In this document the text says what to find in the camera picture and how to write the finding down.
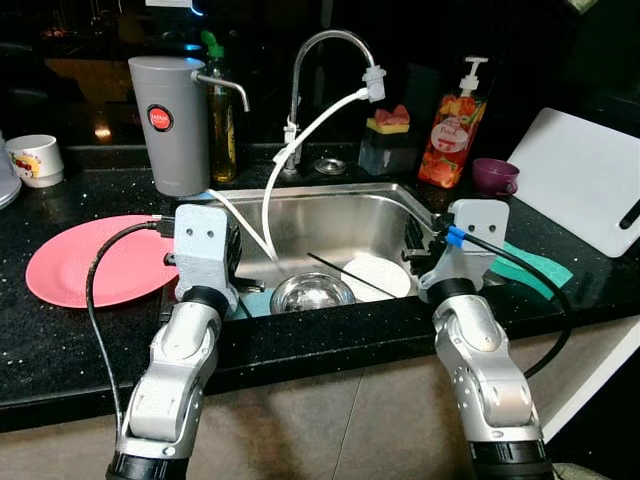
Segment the white plate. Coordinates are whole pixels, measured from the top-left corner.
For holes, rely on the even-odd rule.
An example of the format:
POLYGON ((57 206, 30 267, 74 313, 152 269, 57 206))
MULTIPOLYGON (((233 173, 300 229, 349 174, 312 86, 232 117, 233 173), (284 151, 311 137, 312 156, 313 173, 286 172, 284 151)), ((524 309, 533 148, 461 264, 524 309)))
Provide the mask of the white plate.
MULTIPOLYGON (((370 255, 358 255, 347 262, 343 266, 348 273, 353 273, 360 278, 365 279, 375 285, 379 285, 384 291, 393 294, 394 297, 403 298, 410 296, 415 289, 410 279, 410 275, 404 271, 397 262, 370 255)), ((355 298, 360 302, 372 302, 380 300, 390 300, 385 294, 375 291, 375 289, 367 287, 364 283, 349 278, 347 275, 340 274, 340 279, 346 283, 355 294, 355 298)))

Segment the oil bottle with green cap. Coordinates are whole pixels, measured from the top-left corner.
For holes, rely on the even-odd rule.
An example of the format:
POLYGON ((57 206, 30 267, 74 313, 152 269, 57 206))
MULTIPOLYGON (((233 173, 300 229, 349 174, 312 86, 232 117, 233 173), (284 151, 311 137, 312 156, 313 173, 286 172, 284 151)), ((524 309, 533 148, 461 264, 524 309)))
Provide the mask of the oil bottle with green cap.
MULTIPOLYGON (((207 47, 205 76, 225 81, 228 76, 224 63, 225 49, 216 40, 214 33, 201 32, 201 40, 207 47)), ((218 183, 232 182, 236 179, 236 104, 238 96, 230 88, 221 84, 207 84, 207 106, 209 106, 210 125, 210 168, 212 179, 218 183)))

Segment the purple cup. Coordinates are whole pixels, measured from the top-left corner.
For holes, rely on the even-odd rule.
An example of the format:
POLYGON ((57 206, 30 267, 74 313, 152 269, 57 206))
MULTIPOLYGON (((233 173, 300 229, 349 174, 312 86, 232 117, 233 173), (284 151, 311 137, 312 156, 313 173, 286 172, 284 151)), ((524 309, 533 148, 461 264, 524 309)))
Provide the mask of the purple cup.
POLYGON ((474 188, 481 196, 502 198, 517 191, 520 169, 493 157, 476 157, 471 161, 474 188))

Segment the white printed mug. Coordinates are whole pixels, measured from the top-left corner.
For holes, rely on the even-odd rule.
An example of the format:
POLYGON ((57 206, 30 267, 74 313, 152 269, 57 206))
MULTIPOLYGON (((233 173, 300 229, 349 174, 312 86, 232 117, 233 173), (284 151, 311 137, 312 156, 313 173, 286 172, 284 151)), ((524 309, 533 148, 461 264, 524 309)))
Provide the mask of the white printed mug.
POLYGON ((24 134, 5 142, 14 172, 26 186, 46 188, 65 179, 58 140, 50 134, 24 134))

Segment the pink plate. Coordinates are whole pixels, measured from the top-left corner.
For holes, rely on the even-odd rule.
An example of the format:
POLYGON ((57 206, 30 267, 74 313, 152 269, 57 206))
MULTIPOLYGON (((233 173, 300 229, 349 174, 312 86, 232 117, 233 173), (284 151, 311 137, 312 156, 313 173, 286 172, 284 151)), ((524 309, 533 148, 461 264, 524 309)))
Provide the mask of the pink plate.
MULTIPOLYGON (((35 252, 26 270, 26 284, 51 305, 83 308, 84 280, 104 242, 150 215, 120 215, 87 221, 51 238, 35 252)), ((97 307, 137 300, 177 278, 178 270, 163 261, 173 241, 155 230, 137 230, 120 239, 100 262, 93 283, 97 307)))

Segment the grey water filter with tap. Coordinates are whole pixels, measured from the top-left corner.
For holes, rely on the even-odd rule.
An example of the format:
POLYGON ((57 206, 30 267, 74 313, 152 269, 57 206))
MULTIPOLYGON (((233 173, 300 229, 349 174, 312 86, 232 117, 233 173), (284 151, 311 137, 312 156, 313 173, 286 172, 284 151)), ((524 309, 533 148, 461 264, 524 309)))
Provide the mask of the grey water filter with tap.
POLYGON ((241 84, 207 76, 197 59, 136 56, 128 67, 157 191, 200 195, 211 179, 206 86, 236 91, 244 111, 250 109, 246 92, 241 84))

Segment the black chopstick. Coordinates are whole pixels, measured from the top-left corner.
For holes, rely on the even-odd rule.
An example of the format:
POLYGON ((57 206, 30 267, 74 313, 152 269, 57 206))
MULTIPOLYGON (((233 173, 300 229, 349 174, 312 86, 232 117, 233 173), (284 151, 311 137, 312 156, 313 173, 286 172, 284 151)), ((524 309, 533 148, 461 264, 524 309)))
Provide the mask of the black chopstick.
POLYGON ((333 262, 328 262, 325 259, 321 259, 321 257, 315 255, 315 253, 307 252, 307 256, 310 256, 311 259, 319 261, 320 264, 328 266, 328 268, 330 268, 330 269, 334 269, 334 270, 339 271, 340 274, 347 275, 347 276, 349 276, 349 278, 357 280, 357 282, 364 283, 365 285, 367 285, 367 287, 375 289, 375 291, 383 293, 383 294, 385 294, 385 296, 388 296, 389 298, 399 298, 399 297, 394 297, 393 294, 388 292, 388 291, 384 291, 384 289, 380 288, 379 285, 375 285, 375 284, 372 284, 370 282, 366 282, 365 279, 362 279, 362 278, 360 278, 360 276, 356 276, 353 273, 348 273, 347 270, 344 270, 343 268, 339 268, 339 266, 333 264, 333 262))

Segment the dark sponge holder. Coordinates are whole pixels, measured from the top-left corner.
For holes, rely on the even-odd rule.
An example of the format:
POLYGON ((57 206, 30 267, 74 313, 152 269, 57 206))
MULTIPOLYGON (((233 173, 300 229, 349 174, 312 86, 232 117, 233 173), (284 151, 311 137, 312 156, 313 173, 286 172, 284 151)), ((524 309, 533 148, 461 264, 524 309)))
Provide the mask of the dark sponge holder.
POLYGON ((419 157, 415 133, 383 134, 366 129, 358 150, 358 166, 370 175, 407 174, 415 172, 419 157))

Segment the light blue bowl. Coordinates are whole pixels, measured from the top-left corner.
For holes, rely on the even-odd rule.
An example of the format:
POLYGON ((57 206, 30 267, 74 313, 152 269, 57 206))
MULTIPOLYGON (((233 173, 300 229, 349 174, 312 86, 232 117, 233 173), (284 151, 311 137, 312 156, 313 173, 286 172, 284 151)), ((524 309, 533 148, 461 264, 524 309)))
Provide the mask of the light blue bowl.
POLYGON ((261 292, 242 293, 239 296, 239 310, 236 319, 246 317, 264 317, 273 314, 271 311, 271 297, 274 289, 265 289, 261 292))

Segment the round metal counter cap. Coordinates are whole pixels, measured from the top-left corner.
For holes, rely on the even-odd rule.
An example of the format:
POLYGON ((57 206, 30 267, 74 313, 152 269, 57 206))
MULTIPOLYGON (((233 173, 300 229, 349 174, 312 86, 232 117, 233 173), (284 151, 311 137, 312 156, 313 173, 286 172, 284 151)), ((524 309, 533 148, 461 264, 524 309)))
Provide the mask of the round metal counter cap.
POLYGON ((314 163, 314 170, 317 173, 337 177, 347 172, 348 165, 337 157, 320 157, 314 163))

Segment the stainless steel bowl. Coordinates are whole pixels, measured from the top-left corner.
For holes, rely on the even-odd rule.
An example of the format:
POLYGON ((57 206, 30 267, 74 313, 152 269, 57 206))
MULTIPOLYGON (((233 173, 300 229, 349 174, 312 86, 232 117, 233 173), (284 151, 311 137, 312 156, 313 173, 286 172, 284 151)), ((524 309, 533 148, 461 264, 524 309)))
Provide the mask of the stainless steel bowl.
POLYGON ((271 293, 271 314, 353 305, 355 293, 338 276, 319 271, 291 276, 271 293))

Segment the white cutting board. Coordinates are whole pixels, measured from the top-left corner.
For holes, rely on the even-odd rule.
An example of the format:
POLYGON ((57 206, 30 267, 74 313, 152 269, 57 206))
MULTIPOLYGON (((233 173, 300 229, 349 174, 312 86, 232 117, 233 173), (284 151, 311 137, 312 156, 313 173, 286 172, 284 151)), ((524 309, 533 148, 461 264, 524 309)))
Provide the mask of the white cutting board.
POLYGON ((562 111, 539 111, 509 163, 516 198, 611 259, 640 236, 621 221, 640 200, 640 138, 562 111))

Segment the olive fabric bundle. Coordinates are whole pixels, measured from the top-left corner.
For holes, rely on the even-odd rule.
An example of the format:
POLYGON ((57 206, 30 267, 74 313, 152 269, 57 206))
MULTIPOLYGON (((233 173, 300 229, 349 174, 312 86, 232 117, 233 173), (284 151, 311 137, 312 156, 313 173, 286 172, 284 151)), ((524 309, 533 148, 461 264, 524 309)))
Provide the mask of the olive fabric bundle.
POLYGON ((553 463, 552 467, 556 480, 609 480, 607 476, 576 463, 553 463))

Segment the thin white filter tube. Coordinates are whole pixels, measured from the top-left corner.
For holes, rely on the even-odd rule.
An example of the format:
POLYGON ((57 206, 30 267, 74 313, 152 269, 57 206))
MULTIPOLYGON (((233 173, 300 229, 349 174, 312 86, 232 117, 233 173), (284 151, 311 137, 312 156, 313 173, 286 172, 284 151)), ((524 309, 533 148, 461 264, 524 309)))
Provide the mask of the thin white filter tube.
POLYGON ((278 261, 278 256, 276 256, 274 248, 270 247, 268 242, 266 242, 265 239, 262 238, 260 234, 251 227, 250 223, 248 223, 248 220, 244 218, 244 216, 241 214, 241 211, 239 211, 238 207, 234 205, 232 201, 228 200, 228 198, 224 195, 221 195, 220 192, 215 191, 215 189, 205 189, 205 192, 207 193, 207 195, 211 195, 212 197, 214 197, 215 200, 218 200, 220 204, 223 205, 225 209, 227 209, 230 214, 234 216, 234 219, 238 221, 244 232, 250 234, 250 237, 253 239, 253 241, 259 244, 261 250, 269 256, 269 259, 271 261, 278 261))

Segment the yellow and red sponge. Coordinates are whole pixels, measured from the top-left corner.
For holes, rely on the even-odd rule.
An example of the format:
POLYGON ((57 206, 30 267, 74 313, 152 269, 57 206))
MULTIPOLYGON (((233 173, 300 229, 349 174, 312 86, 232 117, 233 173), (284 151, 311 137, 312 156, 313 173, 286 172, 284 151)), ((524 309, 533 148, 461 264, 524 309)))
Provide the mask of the yellow and red sponge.
POLYGON ((366 120, 366 127, 379 134, 401 134, 410 131, 410 113, 403 104, 393 110, 379 108, 366 120))

